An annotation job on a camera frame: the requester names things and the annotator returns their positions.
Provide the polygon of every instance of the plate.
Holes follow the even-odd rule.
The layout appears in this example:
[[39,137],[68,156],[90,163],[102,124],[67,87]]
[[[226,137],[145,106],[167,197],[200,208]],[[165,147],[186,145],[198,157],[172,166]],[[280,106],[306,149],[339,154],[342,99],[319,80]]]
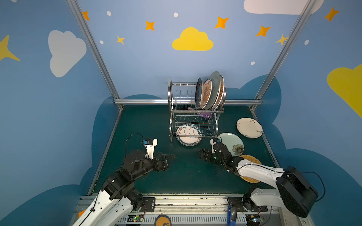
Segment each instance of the plate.
[[234,145],[240,144],[239,147],[244,148],[243,141],[237,135],[233,133],[222,133],[218,135],[218,138],[221,140],[223,144],[226,145],[227,149],[229,150],[232,156],[240,156],[243,154],[243,151],[239,154],[235,154],[235,152],[233,151]]
[[208,103],[210,99],[210,93],[212,89],[212,82],[210,79],[206,80],[203,87],[202,87],[202,101],[200,104],[200,109],[204,109],[206,104]]
[[[243,158],[245,158],[246,160],[249,160],[249,161],[251,161],[251,162],[253,162],[253,163],[262,165],[261,162],[260,162],[257,158],[255,158],[254,156],[251,156],[251,155],[241,155],[240,157],[243,157]],[[246,181],[249,182],[249,183],[259,183],[259,182],[260,182],[259,180],[256,180],[256,179],[251,178],[251,177],[247,177],[247,176],[240,176],[240,177],[243,178],[244,180],[246,180]]]
[[220,91],[219,91],[219,96],[214,104],[214,106],[212,106],[212,108],[217,108],[219,106],[219,104],[221,103],[221,100],[223,98],[224,95],[224,78],[222,75],[220,75]]
[[200,103],[202,100],[202,80],[199,78],[196,84],[195,89],[195,103],[196,103],[196,109],[200,109]]
[[210,109],[212,106],[214,106],[215,101],[217,97],[219,96],[220,92],[220,74],[219,72],[215,71],[210,76],[211,82],[212,82],[212,89],[210,94],[210,99],[207,102],[205,109]]
[[202,132],[199,127],[192,123],[186,123],[180,126],[177,131],[177,140],[185,146],[195,146],[201,141],[201,137],[182,137],[187,135],[202,136]]
[[258,138],[263,134],[263,128],[254,119],[242,118],[236,123],[237,130],[244,136],[249,138]]

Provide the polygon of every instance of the dish rack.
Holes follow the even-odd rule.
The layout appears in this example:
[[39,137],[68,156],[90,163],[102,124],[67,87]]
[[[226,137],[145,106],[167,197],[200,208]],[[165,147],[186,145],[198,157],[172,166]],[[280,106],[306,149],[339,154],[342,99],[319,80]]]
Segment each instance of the dish rack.
[[[201,131],[201,135],[183,135],[183,137],[214,137],[218,134],[218,121],[220,114],[224,112],[226,89],[222,101],[215,109],[196,109],[195,104],[195,82],[172,82],[168,83],[168,105],[170,110],[170,140],[177,137],[177,130],[180,126],[192,123]],[[211,118],[201,114],[211,114]]]

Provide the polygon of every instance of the robotic arm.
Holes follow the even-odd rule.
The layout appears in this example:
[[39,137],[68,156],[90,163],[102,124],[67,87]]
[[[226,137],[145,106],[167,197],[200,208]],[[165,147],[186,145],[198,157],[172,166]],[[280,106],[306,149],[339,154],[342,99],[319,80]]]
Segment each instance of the robotic arm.
[[143,195],[134,189],[134,182],[152,170],[168,170],[175,155],[153,154],[156,139],[142,141],[144,150],[133,150],[124,158],[122,167],[112,173],[103,183],[92,204],[73,226],[112,226],[129,214],[139,211]]
[[294,167],[274,168],[250,162],[242,157],[232,156],[227,147],[214,138],[210,141],[212,151],[199,151],[202,160],[221,163],[228,172],[237,176],[250,177],[275,189],[250,189],[242,198],[246,211],[258,210],[259,206],[286,207],[290,212],[307,217],[318,197],[316,189]]

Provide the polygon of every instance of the brown and black circular sticker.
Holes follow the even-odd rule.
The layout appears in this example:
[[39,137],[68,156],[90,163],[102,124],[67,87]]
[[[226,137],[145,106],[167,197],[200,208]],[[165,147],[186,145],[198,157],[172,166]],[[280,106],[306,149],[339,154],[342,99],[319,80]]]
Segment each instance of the brown and black circular sticker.
[[155,220],[155,226],[171,226],[171,219],[167,215],[159,215]]

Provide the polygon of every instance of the dish rack upper shelf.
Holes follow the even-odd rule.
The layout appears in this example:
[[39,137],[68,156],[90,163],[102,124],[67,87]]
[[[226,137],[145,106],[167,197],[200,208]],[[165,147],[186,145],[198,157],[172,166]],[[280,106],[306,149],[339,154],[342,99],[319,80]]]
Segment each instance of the dish rack upper shelf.
[[195,103],[195,82],[172,82],[169,79],[168,84],[168,104],[170,112],[182,113],[182,112],[212,112],[212,113],[223,113],[224,103],[226,99],[226,89],[222,101],[215,109],[196,109]]

